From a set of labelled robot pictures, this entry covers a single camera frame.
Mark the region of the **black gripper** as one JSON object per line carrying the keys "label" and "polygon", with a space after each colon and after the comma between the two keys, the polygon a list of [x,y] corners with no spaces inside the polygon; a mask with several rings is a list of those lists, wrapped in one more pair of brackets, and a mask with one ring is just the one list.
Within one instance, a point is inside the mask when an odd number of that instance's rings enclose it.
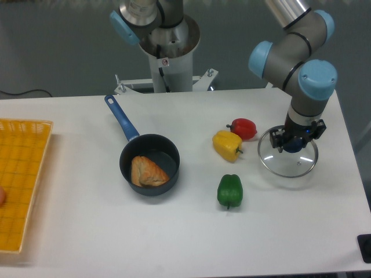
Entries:
{"label": "black gripper", "polygon": [[294,121],[294,116],[287,114],[283,129],[270,129],[270,143],[282,153],[284,146],[306,146],[312,140],[319,139],[325,130],[326,125],[322,119],[301,125]]}

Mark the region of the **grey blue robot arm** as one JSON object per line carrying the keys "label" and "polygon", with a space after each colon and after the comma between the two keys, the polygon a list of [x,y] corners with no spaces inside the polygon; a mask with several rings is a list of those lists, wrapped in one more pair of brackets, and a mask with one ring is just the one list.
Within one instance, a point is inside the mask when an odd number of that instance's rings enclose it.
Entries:
{"label": "grey blue robot arm", "polygon": [[[285,124],[270,131],[278,151],[295,153],[325,131],[321,115],[337,82],[331,63],[311,55],[334,32],[332,17],[312,10],[305,1],[267,1],[286,35],[278,44],[260,42],[248,67],[259,78],[291,96]],[[183,11],[182,1],[124,1],[110,14],[117,34],[147,55],[155,92],[189,92],[193,52],[200,41],[197,23]]]}

